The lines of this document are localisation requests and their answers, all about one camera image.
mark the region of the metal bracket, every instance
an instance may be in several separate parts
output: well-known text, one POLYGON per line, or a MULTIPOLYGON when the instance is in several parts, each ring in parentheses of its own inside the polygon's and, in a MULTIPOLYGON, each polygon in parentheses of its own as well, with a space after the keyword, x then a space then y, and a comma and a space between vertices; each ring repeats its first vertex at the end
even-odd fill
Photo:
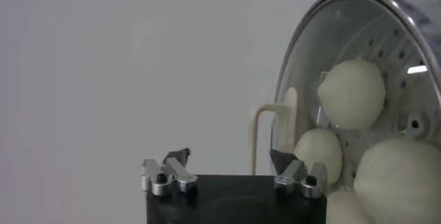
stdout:
POLYGON ((307 198, 320 198, 327 193, 327 171, 323 163, 314 163, 311 172, 300 182, 302 195, 307 198))
POLYGON ((198 177, 190 174, 176 158, 167 158, 164 169, 176 179, 181 192, 190 193, 197 189, 198 177))
POLYGON ((298 180, 305 174, 304 163, 299 160, 293 160, 281 175, 274 177, 274 189, 285 195, 291 194, 296 189, 298 180))
POLYGON ((145 159, 141 167, 142 190, 156 196, 165 196, 170 193, 172 179, 154 159, 145 159))

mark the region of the steamed bun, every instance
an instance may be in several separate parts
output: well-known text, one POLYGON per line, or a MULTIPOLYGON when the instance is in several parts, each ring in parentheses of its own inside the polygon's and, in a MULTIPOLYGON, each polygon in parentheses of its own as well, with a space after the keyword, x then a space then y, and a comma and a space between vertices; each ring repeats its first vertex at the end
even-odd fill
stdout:
POLYGON ((373 224, 353 192, 333 192, 328 196, 326 224, 373 224))
POLYGON ((376 224, 441 223, 441 154, 431 145, 375 145, 363 155, 353 186, 376 224))
POLYGON ((329 120, 349 130, 373 125, 381 113, 385 95, 379 69, 362 59, 339 63, 318 87, 318 98, 329 120))
POLYGON ((335 183, 340 178, 342 150, 333 131, 313 129, 305 132, 294 148, 294 155, 305 162, 308 169, 314 163, 325 164, 328 184, 335 183))

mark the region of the hole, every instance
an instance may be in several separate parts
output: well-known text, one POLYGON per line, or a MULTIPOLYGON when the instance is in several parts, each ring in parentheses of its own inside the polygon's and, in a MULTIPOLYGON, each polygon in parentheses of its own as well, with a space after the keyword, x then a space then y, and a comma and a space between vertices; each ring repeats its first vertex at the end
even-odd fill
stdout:
POLYGON ((420 124, 418 123, 417 120, 413 120, 412 121, 412 128, 418 129, 420 127, 420 124))

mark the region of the black base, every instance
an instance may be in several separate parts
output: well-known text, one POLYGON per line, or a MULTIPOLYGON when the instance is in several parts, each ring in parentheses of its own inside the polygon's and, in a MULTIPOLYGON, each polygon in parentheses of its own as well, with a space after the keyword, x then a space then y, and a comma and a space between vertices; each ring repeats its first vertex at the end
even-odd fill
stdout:
POLYGON ((326 197, 277 196, 273 176, 198 175, 198 192, 176 184, 169 196, 147 193, 147 224, 325 224, 326 197))

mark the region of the white wall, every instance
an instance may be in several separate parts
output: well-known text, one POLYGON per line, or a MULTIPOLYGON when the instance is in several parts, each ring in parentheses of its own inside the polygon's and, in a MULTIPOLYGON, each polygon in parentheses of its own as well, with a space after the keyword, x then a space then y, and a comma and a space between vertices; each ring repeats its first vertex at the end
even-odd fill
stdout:
POLYGON ((142 223, 139 164, 181 147, 245 174, 314 1, 0 0, 0 223, 142 223))

